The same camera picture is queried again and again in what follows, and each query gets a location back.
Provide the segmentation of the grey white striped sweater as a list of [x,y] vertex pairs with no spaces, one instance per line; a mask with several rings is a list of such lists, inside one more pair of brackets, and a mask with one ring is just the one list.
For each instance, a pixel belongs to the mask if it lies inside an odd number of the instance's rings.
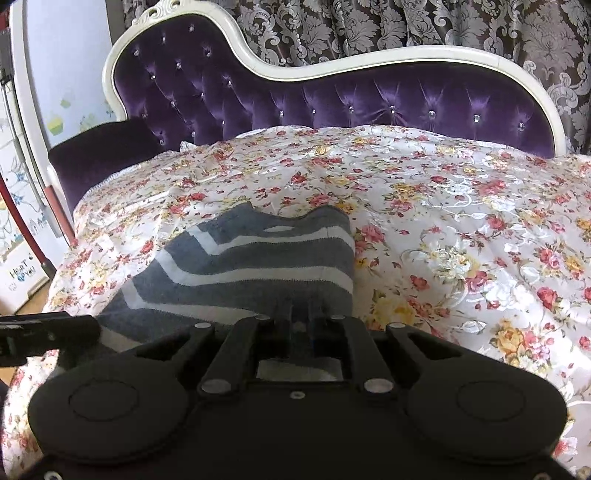
[[198,322],[225,334],[256,315],[349,315],[353,260],[341,210],[322,206],[287,218],[242,203],[169,241],[123,283],[97,317],[97,351],[129,350]]

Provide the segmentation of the white cabinet with stickers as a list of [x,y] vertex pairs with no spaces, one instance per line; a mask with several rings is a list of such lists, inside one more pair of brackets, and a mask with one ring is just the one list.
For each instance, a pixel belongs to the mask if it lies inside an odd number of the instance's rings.
[[[31,162],[10,75],[1,78],[1,177],[42,250],[42,242],[52,237],[48,206]],[[1,313],[17,312],[48,281],[1,197]]]

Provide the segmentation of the red grey vacuum cleaner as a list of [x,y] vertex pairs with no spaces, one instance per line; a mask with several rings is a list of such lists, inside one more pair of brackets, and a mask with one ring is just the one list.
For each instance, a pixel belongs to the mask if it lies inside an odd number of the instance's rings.
[[8,187],[5,184],[3,177],[0,177],[0,192],[1,197],[12,215],[20,233],[23,236],[23,239],[31,249],[32,253],[34,254],[37,261],[40,263],[40,266],[46,276],[52,280],[56,274],[56,269],[53,263],[45,256],[41,248],[39,247],[37,241],[35,240],[34,236],[28,229],[26,223],[24,222],[22,216],[20,215],[18,208],[10,194]]

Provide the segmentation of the floral bed cover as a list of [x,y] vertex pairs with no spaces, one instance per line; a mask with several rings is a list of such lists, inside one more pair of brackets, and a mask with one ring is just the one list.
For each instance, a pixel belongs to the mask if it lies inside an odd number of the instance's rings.
[[590,473],[590,160],[404,127],[276,127],[115,165],[83,190],[48,309],[96,313],[184,230],[242,203],[349,216],[353,310],[536,373],[569,418],[556,457]]

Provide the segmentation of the purple tufted white-framed sofa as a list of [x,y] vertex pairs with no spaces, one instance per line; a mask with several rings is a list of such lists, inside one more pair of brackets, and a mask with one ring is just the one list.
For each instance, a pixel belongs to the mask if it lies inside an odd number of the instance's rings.
[[557,108],[525,69],[467,47],[403,47],[301,67],[263,62],[228,12],[161,1],[113,45],[102,71],[114,120],[48,154],[73,210],[108,176],[181,143],[211,145],[276,126],[393,125],[566,152]]

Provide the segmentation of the grey damask curtain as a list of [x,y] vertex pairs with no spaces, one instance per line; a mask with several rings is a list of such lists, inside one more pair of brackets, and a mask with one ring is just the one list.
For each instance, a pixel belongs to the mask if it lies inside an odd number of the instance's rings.
[[568,150],[590,150],[586,1],[225,1],[222,8],[252,52],[280,67],[428,45],[498,55],[549,94]]

